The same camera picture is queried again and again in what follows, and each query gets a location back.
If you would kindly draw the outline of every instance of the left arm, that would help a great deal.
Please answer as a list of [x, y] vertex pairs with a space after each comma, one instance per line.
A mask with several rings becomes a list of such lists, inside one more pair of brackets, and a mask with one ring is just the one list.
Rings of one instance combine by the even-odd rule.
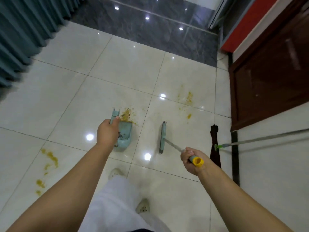
[[62, 179], [35, 201], [7, 232], [78, 231], [103, 168], [118, 139], [119, 117], [104, 120], [97, 144]]

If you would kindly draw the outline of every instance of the white pants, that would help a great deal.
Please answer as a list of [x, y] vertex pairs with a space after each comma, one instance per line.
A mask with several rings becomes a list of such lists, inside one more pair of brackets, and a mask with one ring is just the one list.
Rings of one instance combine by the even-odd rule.
[[159, 218], [151, 213], [137, 214], [141, 196], [137, 188], [122, 176], [114, 176], [94, 195], [79, 232], [128, 232], [148, 229], [170, 232]]

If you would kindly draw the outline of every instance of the mop head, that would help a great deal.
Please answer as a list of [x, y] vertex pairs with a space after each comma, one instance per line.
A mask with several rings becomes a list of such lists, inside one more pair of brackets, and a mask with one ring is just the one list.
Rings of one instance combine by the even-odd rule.
[[164, 138], [166, 137], [166, 122], [163, 121], [162, 123], [162, 129], [161, 129], [161, 140], [160, 140], [160, 154], [163, 153], [163, 150], [164, 150], [164, 145], [165, 145], [165, 141], [164, 141]]

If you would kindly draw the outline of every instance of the teal dustpan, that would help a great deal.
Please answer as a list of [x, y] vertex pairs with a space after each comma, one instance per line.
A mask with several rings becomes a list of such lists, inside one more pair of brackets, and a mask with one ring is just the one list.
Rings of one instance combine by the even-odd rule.
[[[110, 124], [113, 122], [116, 116], [119, 116], [119, 114], [120, 111], [115, 111], [115, 109], [113, 110]], [[125, 149], [129, 146], [132, 136], [132, 127], [133, 124], [131, 122], [121, 121], [119, 123], [119, 137], [117, 143], [115, 144], [115, 147]]]

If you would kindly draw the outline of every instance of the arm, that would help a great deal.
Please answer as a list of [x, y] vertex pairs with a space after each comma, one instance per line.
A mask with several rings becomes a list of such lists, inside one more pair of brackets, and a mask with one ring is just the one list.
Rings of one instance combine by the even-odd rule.
[[59, 182], [35, 201], [7, 232], [77, 231], [110, 152], [118, 138], [119, 117], [104, 120], [97, 143]]
[[[198, 176], [229, 231], [292, 232], [289, 227], [237, 186], [207, 155], [188, 147], [186, 150], [181, 154], [185, 168]], [[204, 160], [202, 167], [195, 167], [189, 162], [188, 159], [193, 154]]]

